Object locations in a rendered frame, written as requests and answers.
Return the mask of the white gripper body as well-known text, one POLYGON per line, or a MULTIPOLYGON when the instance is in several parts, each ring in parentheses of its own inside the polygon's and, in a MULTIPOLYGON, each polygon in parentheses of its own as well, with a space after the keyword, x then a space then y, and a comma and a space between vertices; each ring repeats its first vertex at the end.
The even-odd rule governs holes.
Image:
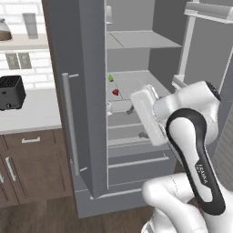
POLYGON ((155 88, 145 85, 141 90, 133 93, 130 100, 152 145, 157 147, 166 144, 165 127, 154 113, 154 104, 158 100, 155 88))

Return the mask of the grey fridge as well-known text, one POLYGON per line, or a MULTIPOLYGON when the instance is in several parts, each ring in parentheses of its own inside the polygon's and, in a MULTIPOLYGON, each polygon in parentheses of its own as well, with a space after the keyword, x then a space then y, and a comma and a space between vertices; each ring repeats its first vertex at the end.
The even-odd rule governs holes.
POLYGON ((145 132, 130 96, 151 85, 159 96, 167 96, 185 84, 177 78, 184 47, 189 0, 105 0, 106 33, 116 31, 154 31, 180 47, 166 48, 106 48, 106 148, 107 190, 109 168, 123 163, 139 163, 149 152, 174 149, 168 144, 153 146, 145 132), (111 74, 114 82, 109 82, 111 74), (112 94, 114 89, 119 95, 112 94))

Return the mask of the glass fridge shelf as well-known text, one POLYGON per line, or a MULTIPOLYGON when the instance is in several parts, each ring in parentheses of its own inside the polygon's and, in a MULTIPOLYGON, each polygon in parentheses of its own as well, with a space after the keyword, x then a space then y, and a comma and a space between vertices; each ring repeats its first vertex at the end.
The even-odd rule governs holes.
POLYGON ((106 33, 107 49, 166 48, 179 44, 154 31, 116 31, 106 33))

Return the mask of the grey fridge door with bins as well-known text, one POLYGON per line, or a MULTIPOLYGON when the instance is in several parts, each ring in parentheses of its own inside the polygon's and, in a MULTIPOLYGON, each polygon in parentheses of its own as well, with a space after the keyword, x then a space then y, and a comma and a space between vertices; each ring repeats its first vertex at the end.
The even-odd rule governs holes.
POLYGON ((233 0, 189 0, 187 28, 177 78, 187 85, 210 82, 220 93, 218 132, 233 108, 233 0))

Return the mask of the grey freezer drawer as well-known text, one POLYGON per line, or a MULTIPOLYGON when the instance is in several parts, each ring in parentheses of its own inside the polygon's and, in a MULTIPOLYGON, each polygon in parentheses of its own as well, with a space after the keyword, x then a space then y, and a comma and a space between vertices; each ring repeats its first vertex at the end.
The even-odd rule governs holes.
POLYGON ((109 168, 109 190, 92 198, 80 176, 73 176, 76 206, 80 218, 139 208, 146 205, 141 188, 145 181, 174 173, 177 160, 169 150, 149 152, 139 163, 109 168))

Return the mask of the brown drawer front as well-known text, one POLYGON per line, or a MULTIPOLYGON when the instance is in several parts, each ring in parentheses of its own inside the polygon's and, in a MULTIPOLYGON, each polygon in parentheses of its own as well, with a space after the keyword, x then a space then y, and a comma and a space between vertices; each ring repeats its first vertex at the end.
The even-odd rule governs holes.
POLYGON ((54 130, 31 131, 0 136, 2 151, 14 149, 43 149, 44 151, 56 151, 59 149, 54 130))

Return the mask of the brown cupboard door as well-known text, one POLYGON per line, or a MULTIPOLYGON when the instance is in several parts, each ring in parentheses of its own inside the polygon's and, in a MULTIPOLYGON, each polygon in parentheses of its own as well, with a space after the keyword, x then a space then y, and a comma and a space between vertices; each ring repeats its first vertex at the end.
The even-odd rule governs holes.
POLYGON ((68 162, 62 150, 15 149, 0 156, 20 204, 72 195, 68 162), (11 157, 16 182, 5 162, 7 157, 11 157))

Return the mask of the black toaster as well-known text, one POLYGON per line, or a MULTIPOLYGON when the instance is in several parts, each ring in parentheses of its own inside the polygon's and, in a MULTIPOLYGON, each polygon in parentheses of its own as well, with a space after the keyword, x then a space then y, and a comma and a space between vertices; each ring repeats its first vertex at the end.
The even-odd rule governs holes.
POLYGON ((26 93, 22 77, 0 77, 0 111, 20 109, 25 101, 26 93))

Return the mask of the white canister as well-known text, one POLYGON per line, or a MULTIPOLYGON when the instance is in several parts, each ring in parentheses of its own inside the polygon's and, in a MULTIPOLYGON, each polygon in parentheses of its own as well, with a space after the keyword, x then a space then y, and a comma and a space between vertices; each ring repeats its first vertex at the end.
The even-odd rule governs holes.
POLYGON ((37 25, 35 13, 23 13, 25 28, 29 39, 37 39, 37 25))

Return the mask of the glass coffee pot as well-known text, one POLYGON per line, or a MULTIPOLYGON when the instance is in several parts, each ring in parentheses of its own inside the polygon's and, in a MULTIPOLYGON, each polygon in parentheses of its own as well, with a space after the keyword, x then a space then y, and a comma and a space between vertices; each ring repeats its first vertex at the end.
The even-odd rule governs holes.
POLYGON ((0 41, 8 41, 12 39, 11 31, 4 18, 0 18, 0 41))

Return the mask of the grey wall outlet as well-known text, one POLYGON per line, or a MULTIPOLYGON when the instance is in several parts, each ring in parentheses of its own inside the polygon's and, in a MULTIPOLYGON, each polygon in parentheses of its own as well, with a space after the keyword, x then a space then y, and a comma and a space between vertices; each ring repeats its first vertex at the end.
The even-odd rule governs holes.
POLYGON ((20 68, 16 53, 6 54, 5 57, 10 70, 15 70, 20 68))
POLYGON ((31 61, 28 53, 19 53, 18 54, 20 66, 22 69, 31 69, 31 61))

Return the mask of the pale wall shelf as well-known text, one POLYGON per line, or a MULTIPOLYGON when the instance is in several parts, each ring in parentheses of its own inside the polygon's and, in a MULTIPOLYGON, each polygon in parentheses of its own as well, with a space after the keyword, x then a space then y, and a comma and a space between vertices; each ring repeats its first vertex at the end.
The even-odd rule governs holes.
POLYGON ((26 49, 47 49, 48 41, 46 34, 39 34, 36 39, 29 39, 28 35, 13 35, 8 41, 0 41, 0 51, 5 50, 26 50, 26 49))

